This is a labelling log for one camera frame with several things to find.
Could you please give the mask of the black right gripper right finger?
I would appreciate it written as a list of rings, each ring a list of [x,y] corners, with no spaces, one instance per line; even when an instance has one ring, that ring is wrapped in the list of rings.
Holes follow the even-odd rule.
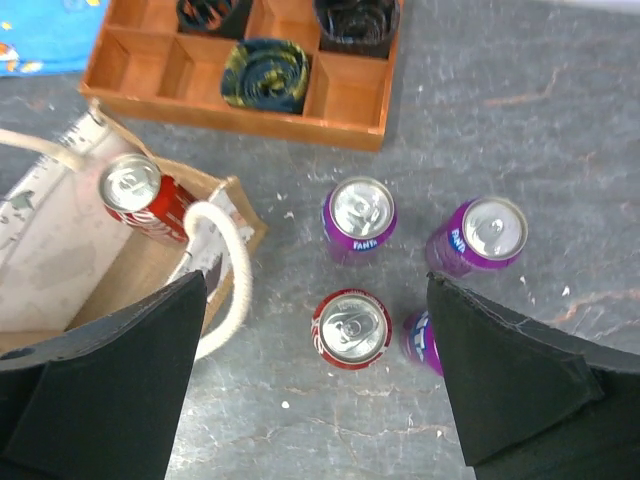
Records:
[[[427,309],[465,463],[479,479],[635,479],[639,358],[430,273]]]

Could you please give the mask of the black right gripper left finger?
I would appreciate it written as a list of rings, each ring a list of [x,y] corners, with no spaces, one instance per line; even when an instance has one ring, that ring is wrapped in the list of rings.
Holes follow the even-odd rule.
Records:
[[[190,273],[1,357],[4,479],[164,478],[206,307]]]

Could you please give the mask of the purple soda can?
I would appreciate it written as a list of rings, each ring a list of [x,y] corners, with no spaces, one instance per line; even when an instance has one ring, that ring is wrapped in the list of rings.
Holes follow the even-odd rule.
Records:
[[[352,176],[326,196],[322,223],[331,259],[341,265],[371,263],[397,224],[396,204],[380,181]]]
[[[503,270],[517,260],[528,233],[524,213],[509,199],[473,198],[430,235],[426,262],[430,270],[454,278]]]
[[[426,309],[406,318],[400,343],[410,361],[428,367],[437,375],[443,376],[431,317]]]

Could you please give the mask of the burlap canvas tote bag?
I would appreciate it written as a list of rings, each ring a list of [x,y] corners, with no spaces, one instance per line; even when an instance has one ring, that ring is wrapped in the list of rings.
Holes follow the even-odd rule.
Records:
[[[249,257],[266,233],[238,178],[153,157],[98,100],[55,142],[7,130],[1,141],[39,155],[1,198],[3,353],[23,353],[194,271],[207,289],[197,357],[231,339],[251,302]],[[194,195],[185,243],[146,236],[108,214],[99,179],[123,154],[153,159]]]

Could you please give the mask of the red soda can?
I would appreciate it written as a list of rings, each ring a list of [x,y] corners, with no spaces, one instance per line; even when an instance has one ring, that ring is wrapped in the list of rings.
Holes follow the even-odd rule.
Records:
[[[196,197],[148,157],[117,157],[102,171],[98,192],[114,219],[158,241],[188,241],[183,220]]]
[[[311,340],[318,354],[344,370],[369,367],[387,350],[393,325],[388,310],[358,288],[327,296],[311,318]]]

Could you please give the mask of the red soda can back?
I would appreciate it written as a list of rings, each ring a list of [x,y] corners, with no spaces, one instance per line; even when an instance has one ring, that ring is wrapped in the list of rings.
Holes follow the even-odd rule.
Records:
[[[114,219],[158,241],[188,241],[183,220],[196,197],[148,157],[117,157],[102,171],[98,192]]]

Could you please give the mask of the wooden compartment tray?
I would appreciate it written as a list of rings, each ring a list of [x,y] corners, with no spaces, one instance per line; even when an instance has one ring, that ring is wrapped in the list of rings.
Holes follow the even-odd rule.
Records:
[[[79,84],[88,100],[127,117],[376,152],[390,111],[398,44],[386,58],[332,52],[309,1],[256,1],[244,38],[298,43],[310,58],[299,114],[230,106],[220,94],[235,40],[182,33],[173,1],[110,3]]]

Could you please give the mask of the dark rolled sock front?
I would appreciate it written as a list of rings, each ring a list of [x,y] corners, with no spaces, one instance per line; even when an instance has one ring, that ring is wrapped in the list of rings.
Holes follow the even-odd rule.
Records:
[[[226,60],[220,94],[232,107],[300,115],[310,73],[309,57],[299,44],[245,39]]]

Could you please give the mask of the dark rolled sock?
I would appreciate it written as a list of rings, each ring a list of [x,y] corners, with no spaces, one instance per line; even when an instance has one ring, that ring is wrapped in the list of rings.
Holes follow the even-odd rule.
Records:
[[[392,0],[318,0],[313,11],[321,50],[386,59],[399,27],[401,6]]]
[[[309,57],[299,44],[245,39],[226,60],[220,94],[232,107],[300,115],[310,73]]]
[[[252,5],[252,0],[179,0],[176,2],[179,31],[242,39]]]

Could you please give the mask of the blue space-print cloth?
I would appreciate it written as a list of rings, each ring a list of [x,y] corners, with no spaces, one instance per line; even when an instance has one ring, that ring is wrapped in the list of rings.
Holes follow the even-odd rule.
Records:
[[[1,0],[1,75],[84,71],[108,6],[101,0]]]

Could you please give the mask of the dark rolled sock middle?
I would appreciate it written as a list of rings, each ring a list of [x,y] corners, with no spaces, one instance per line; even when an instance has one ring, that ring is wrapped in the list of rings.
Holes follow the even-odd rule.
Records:
[[[242,39],[252,5],[252,0],[179,0],[176,2],[179,31]]]

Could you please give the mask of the dark rolled sock right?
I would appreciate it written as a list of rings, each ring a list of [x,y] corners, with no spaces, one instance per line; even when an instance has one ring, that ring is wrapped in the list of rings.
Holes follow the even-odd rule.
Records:
[[[386,59],[399,27],[401,6],[392,0],[318,0],[313,11],[321,50]]]

